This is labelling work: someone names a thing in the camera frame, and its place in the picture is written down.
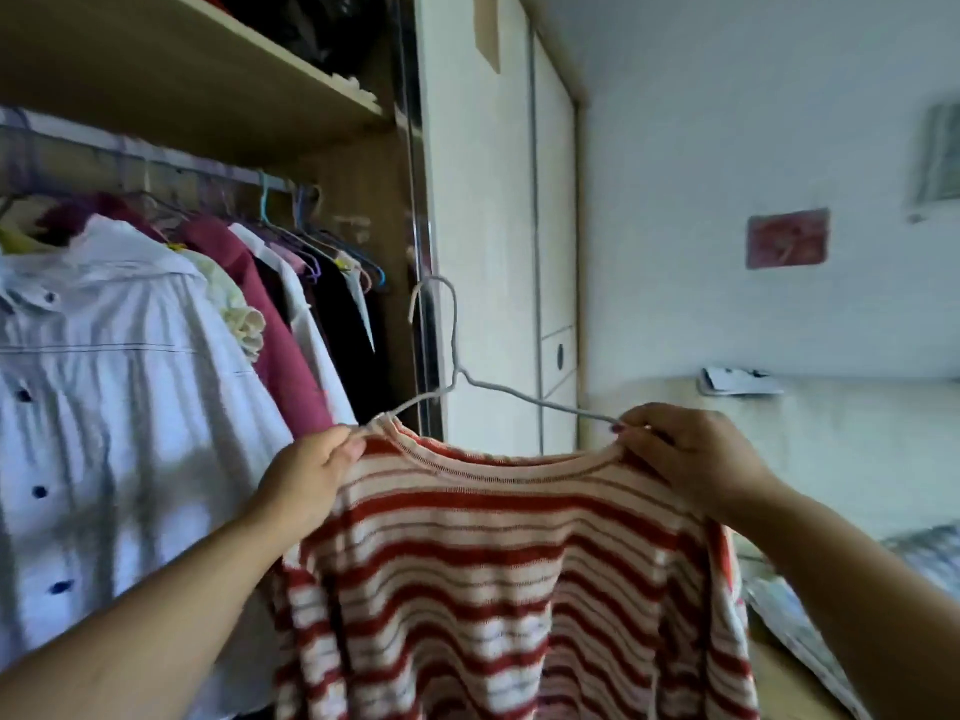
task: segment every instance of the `red and white striped shirt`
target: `red and white striped shirt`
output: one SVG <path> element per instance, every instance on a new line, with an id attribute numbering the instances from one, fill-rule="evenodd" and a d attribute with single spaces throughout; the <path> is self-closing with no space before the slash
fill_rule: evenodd
<path id="1" fill-rule="evenodd" d="M 759 717 L 729 531 L 620 447 L 371 430 L 273 577 L 279 720 Z"/>

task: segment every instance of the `drawer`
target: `drawer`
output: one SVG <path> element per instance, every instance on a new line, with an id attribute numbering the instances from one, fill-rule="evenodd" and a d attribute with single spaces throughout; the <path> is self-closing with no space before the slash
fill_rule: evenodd
<path id="1" fill-rule="evenodd" d="M 540 384 L 546 399 L 576 369 L 576 328 L 567 328 L 540 342 Z"/>
<path id="2" fill-rule="evenodd" d="M 550 396 L 564 407 L 577 407 L 577 371 L 573 370 Z M 556 409 L 543 409 L 543 454 L 569 455 L 577 451 L 577 415 Z"/>

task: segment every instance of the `closet shelf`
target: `closet shelf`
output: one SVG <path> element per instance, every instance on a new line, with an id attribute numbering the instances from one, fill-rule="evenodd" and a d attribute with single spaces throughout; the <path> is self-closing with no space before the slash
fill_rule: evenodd
<path id="1" fill-rule="evenodd" d="M 3 0 L 0 104 L 258 166 L 388 120 L 203 0 Z"/>

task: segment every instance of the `shirt neckline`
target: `shirt neckline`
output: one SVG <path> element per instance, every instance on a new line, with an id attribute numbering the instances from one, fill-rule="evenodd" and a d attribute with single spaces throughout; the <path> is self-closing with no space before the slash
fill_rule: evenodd
<path id="1" fill-rule="evenodd" d="M 373 420 L 375 431 L 397 447 L 402 456 L 421 467 L 462 478 L 535 481 L 542 478 L 570 478 L 596 472 L 622 461 L 624 452 L 619 444 L 612 444 L 594 452 L 545 457 L 519 458 L 487 455 L 459 449 L 436 439 L 419 436 L 398 420 L 382 414 Z"/>

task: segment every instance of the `white wardrobe door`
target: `white wardrobe door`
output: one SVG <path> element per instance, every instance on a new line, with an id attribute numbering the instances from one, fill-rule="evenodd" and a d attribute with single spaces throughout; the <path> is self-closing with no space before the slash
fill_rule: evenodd
<path id="1" fill-rule="evenodd" d="M 577 406 L 577 372 L 574 370 L 550 394 L 550 401 Z M 577 417 L 565 411 L 543 410 L 543 454 L 569 455 L 577 451 Z"/>
<path id="2" fill-rule="evenodd" d="M 476 0 L 416 3 L 435 266 L 457 286 L 462 360 L 478 379 L 534 395 L 539 355 L 527 18 L 518 0 L 496 0 L 498 72 L 477 46 Z M 442 376 L 449 379 L 448 295 L 439 310 Z M 444 438 L 452 445 L 540 453 L 538 407 L 520 399 L 461 383 L 443 411 Z"/>
<path id="3" fill-rule="evenodd" d="M 573 101 L 534 39 L 540 337 L 577 321 L 577 147 Z"/>

